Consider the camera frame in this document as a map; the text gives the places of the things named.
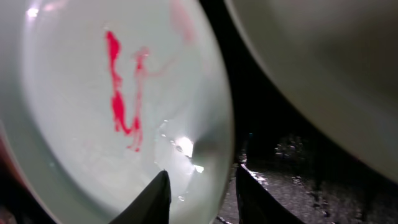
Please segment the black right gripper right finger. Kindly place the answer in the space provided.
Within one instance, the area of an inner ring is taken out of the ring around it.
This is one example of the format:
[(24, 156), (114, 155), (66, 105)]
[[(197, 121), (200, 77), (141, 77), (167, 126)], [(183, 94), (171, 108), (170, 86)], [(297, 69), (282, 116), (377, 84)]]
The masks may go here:
[(241, 164), (236, 169), (239, 224), (303, 224), (290, 213)]

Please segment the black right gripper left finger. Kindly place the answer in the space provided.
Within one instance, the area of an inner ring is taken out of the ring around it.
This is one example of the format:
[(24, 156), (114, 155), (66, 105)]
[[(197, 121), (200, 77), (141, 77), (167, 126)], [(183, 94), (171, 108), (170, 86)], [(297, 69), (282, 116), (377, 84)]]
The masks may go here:
[(169, 224), (171, 201), (169, 175), (162, 170), (110, 224)]

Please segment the light green plate with red stain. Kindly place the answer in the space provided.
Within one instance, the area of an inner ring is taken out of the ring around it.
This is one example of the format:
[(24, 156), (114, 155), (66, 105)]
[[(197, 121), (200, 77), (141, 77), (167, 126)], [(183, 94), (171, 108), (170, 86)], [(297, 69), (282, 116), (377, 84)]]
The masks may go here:
[(397, 180), (397, 1), (251, 0), (226, 6), (271, 82), (351, 155)]

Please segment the black round tray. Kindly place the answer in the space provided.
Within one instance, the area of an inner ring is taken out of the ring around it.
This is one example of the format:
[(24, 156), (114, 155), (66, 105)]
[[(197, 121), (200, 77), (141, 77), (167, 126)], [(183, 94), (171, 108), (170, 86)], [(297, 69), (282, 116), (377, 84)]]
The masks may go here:
[(233, 177), (218, 216), (239, 222), (236, 169), (243, 165), (303, 223), (396, 223), (397, 184), (308, 122), (259, 68), (223, 1), (202, 1), (226, 63), (233, 96)]

